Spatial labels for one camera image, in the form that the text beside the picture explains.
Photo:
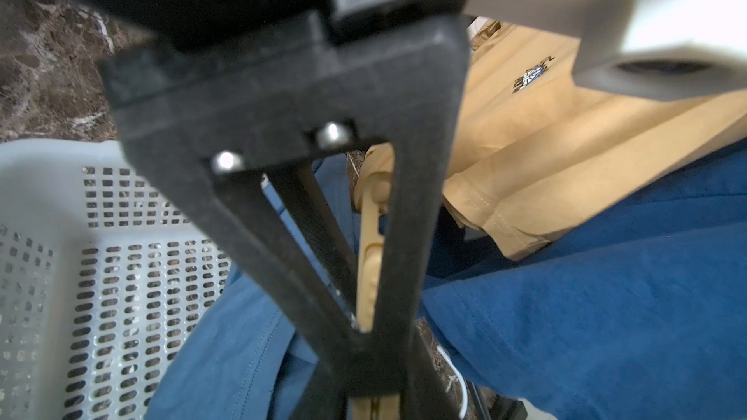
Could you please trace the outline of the yellow orange clothespin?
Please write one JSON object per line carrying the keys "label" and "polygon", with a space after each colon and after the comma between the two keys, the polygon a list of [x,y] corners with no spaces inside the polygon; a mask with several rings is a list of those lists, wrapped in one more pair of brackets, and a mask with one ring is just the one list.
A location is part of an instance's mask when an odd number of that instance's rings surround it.
{"label": "yellow orange clothespin", "polygon": [[[375,323],[375,304],[381,279],[384,236],[379,232],[379,217],[385,212],[391,195],[392,174],[379,172],[360,179],[361,237],[358,253],[356,321],[364,334]],[[399,419],[401,395],[378,398],[353,398],[353,419]]]}

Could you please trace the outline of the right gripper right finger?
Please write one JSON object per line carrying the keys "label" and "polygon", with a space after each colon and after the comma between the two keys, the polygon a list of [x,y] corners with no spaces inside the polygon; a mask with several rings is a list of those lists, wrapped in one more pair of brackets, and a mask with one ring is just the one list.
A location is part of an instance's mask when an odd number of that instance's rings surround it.
{"label": "right gripper right finger", "polygon": [[406,359],[406,381],[402,391],[402,419],[457,420],[454,402],[445,392],[439,373],[418,331],[414,332]]}

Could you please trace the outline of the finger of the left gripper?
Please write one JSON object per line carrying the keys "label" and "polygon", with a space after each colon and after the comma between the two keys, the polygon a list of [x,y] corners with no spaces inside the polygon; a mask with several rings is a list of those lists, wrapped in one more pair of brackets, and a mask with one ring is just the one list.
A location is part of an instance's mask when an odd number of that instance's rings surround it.
{"label": "finger of the left gripper", "polygon": [[351,150],[393,148],[373,330],[359,330],[356,305],[353,327],[300,327],[280,308],[319,365],[348,367],[346,396],[376,397],[405,387],[468,60],[455,15],[342,41],[309,11],[196,50],[155,40],[99,71],[128,161],[267,294],[265,239],[280,237],[278,220],[340,306],[266,168],[311,164],[358,273],[342,219],[349,181],[334,194],[322,171]]}
{"label": "finger of the left gripper", "polygon": [[325,271],[335,290],[340,292],[339,307],[325,291],[314,268],[282,231],[278,220],[272,228],[278,239],[265,239],[268,248],[265,265],[265,290],[300,327],[353,327],[356,305],[355,256],[317,182],[310,163],[269,166],[268,180],[282,200]]}

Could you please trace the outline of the white wire hanger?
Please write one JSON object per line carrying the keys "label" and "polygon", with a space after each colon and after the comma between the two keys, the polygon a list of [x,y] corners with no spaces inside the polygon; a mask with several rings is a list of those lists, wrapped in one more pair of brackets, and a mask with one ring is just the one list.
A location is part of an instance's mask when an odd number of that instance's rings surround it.
{"label": "white wire hanger", "polygon": [[447,353],[447,350],[445,350],[445,348],[443,348],[443,346],[441,345],[437,345],[436,350],[441,355],[441,357],[444,359],[444,361],[447,363],[447,365],[452,371],[452,375],[449,377],[449,383],[447,383],[447,391],[449,391],[453,383],[457,382],[459,385],[460,404],[459,404],[458,416],[460,420],[464,420],[468,412],[468,408],[469,408],[469,393],[468,393],[467,382],[464,376],[462,375],[462,373],[459,371],[459,369],[455,367],[455,364],[453,363],[453,361],[451,361],[451,356],[449,356],[449,353]]}

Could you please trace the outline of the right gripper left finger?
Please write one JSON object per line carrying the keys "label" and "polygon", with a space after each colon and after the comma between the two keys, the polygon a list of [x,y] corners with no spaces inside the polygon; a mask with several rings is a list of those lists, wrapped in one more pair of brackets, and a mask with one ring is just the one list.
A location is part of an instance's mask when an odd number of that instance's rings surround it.
{"label": "right gripper left finger", "polygon": [[349,369],[318,365],[290,418],[341,420],[347,418]]}

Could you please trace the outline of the slate blue t-shirt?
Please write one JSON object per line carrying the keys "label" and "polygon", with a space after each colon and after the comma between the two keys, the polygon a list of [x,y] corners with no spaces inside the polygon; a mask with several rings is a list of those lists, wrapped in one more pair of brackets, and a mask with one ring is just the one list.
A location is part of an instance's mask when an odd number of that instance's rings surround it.
{"label": "slate blue t-shirt", "polygon": [[161,379],[148,419],[288,419],[318,358],[236,264]]}

